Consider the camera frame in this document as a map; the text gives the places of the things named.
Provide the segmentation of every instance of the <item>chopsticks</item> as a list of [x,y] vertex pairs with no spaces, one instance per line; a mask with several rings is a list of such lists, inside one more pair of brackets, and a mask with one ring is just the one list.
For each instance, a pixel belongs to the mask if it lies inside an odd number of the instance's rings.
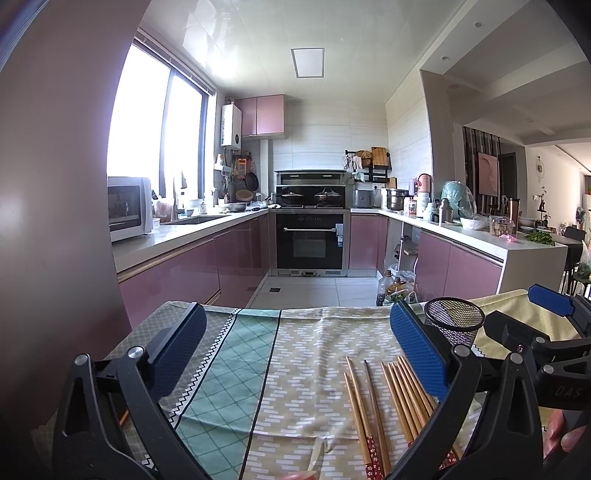
[[[407,360],[401,356],[398,362],[388,365],[382,363],[382,370],[398,413],[404,439],[415,441],[435,410],[433,398],[425,392]],[[460,459],[461,451],[454,444],[452,455],[448,455],[448,464]]]
[[346,357],[349,373],[345,372],[345,383],[349,393],[349,399],[353,410],[353,419],[355,421],[355,428],[359,438],[359,446],[361,447],[361,455],[365,464],[365,473],[368,480],[382,480],[385,473],[390,472],[390,462],[388,456],[388,446],[386,444],[386,436],[384,427],[382,425],[381,417],[379,415],[378,402],[375,397],[374,386],[369,373],[369,365],[365,362],[366,374],[368,375],[369,395],[372,402],[372,409],[374,418],[378,428],[378,442],[380,444],[380,456],[375,447],[374,437],[371,432],[371,425],[369,424],[369,416],[363,402],[361,395],[361,388],[357,375],[355,374],[355,366],[349,357]]

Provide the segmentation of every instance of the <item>finger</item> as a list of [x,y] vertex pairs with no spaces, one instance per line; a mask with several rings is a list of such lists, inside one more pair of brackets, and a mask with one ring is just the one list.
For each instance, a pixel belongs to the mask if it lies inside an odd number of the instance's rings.
[[548,427],[546,430],[546,438],[552,438],[557,435],[564,426],[564,415],[562,410],[554,410],[550,415]]
[[555,451],[560,445],[560,439],[557,437],[548,438],[544,442],[544,458],[546,458],[549,454]]
[[573,430],[572,432],[568,432],[564,437],[562,437],[562,441],[560,442],[560,446],[565,452],[570,452],[577,442],[583,435],[586,427],[581,427],[579,429]]

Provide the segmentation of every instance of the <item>thermos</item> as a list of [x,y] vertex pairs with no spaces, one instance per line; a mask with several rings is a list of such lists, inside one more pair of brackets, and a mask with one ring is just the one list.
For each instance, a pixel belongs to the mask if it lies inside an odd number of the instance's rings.
[[517,233],[517,223],[519,222],[519,199],[509,199],[509,218],[513,222],[511,233]]
[[449,204],[448,199],[441,200],[441,206],[439,207],[439,225],[444,223],[452,223],[453,222],[453,209],[452,206]]

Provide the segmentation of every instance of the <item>metal bowl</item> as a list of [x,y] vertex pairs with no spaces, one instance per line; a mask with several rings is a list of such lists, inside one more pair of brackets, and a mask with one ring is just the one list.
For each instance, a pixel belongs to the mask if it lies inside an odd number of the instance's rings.
[[228,209],[229,212],[239,213],[239,212],[244,212],[246,210],[247,205],[248,204],[246,202],[228,203],[226,205],[226,208]]

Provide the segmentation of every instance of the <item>glass jar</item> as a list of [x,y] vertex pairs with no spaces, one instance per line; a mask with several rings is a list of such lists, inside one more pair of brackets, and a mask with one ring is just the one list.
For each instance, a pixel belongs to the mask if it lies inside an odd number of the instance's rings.
[[508,217],[491,215],[491,234],[494,236],[511,235],[513,222]]

